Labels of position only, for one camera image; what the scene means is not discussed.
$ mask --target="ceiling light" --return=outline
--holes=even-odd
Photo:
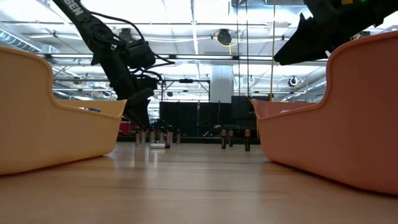
[[[239,59],[240,60],[247,60],[249,58],[249,60],[272,60],[272,57],[269,56],[240,56]]]
[[[75,36],[71,36],[71,35],[58,35],[58,37],[72,39],[72,40],[83,40],[81,37],[75,37]]]
[[[91,99],[89,97],[86,97],[86,96],[74,96],[74,98],[76,98],[78,100],[93,100],[93,99]]]
[[[253,83],[255,82],[255,80],[254,80],[254,78],[253,78],[252,75],[251,75],[250,78],[248,79],[248,82],[249,82],[250,84],[253,84]]]
[[[47,38],[47,37],[54,37],[53,35],[34,35],[30,36],[29,38]]]
[[[54,91],[54,93],[61,95],[61,96],[69,96],[68,94],[64,94],[61,91]]]
[[[79,91],[79,89],[52,89],[52,91]]]
[[[162,57],[162,58],[170,58],[169,55],[159,55],[159,56]]]
[[[232,42],[231,34],[229,34],[228,29],[220,29],[218,34],[216,34],[217,41],[223,45],[229,45]]]
[[[297,86],[297,77],[293,76],[292,78],[290,78],[287,84],[288,84],[290,87],[295,87],[295,86]]]

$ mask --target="wooden tabletop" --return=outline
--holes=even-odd
[[[398,198],[275,164],[259,146],[125,142],[107,157],[0,177],[0,223],[398,223]]]

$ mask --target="light fixture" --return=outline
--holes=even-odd
[[[248,82],[249,82],[250,84],[253,84],[253,83],[255,82],[255,80],[254,80],[254,78],[253,78],[252,75],[250,75],[250,77],[249,77],[249,79],[248,79]]]
[[[73,81],[73,84],[75,84],[75,85],[80,85],[81,84],[81,78],[80,77],[73,77],[73,79],[74,80],[76,80],[76,81]]]
[[[61,91],[53,91],[53,92],[61,96],[69,96],[68,94],[62,93]]]
[[[75,37],[75,36],[70,36],[70,35],[58,35],[58,37],[72,39],[72,40],[83,40],[81,37]]]
[[[297,77],[293,76],[292,78],[290,78],[287,84],[288,84],[290,87],[295,87],[295,86],[297,86]]]
[[[159,56],[162,57],[162,58],[170,58],[169,55],[159,55]]]
[[[36,38],[47,38],[47,37],[54,37],[54,36],[53,36],[53,35],[50,35],[50,34],[46,34],[46,35],[33,35],[33,36],[30,36],[29,38],[36,39]]]
[[[52,54],[53,58],[93,58],[92,54]]]
[[[272,60],[270,56],[240,56],[240,60]]]
[[[218,35],[216,35],[217,41],[223,45],[229,45],[232,42],[231,34],[228,29],[220,29]]]

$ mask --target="plastic bin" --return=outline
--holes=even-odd
[[[0,174],[100,156],[114,149],[126,101],[56,100],[52,69],[44,59],[5,47],[0,47],[0,58]]]
[[[253,100],[269,159],[367,190],[398,194],[398,32],[348,42],[327,65],[324,99],[286,113]]]

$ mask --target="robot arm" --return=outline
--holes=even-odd
[[[149,126],[148,97],[154,94],[158,80],[134,74],[137,71],[145,72],[155,64],[157,55],[151,51],[149,44],[142,35],[142,39],[130,41],[118,37],[94,15],[107,16],[90,12],[80,0],[53,1],[74,23],[93,52],[91,65],[101,64],[118,100],[127,100],[124,114],[140,126]]]
[[[296,33],[275,55],[281,65],[327,58],[352,36],[371,25],[378,26],[398,10],[390,0],[305,0],[313,17],[304,18]]]

